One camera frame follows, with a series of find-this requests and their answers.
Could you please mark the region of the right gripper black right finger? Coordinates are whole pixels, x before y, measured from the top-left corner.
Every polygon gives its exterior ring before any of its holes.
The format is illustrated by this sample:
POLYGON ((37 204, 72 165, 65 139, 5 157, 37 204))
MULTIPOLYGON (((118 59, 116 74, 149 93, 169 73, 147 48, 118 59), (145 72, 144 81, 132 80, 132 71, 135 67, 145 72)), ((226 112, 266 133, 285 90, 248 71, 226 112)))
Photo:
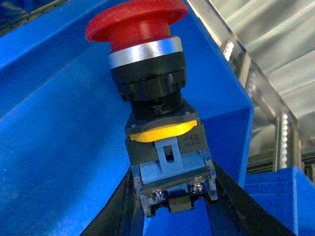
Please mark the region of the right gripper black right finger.
POLYGON ((293 236, 290 229, 261 207, 216 161, 217 200, 206 198, 214 236, 293 236))

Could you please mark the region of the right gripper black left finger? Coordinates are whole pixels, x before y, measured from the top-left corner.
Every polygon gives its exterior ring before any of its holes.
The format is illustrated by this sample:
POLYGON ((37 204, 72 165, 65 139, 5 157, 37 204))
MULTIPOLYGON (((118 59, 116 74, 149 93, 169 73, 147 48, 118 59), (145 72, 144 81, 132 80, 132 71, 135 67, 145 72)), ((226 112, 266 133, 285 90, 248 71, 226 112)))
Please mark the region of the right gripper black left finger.
POLYGON ((141 236, 144 212, 128 170, 98 215, 81 233, 82 236, 141 236))

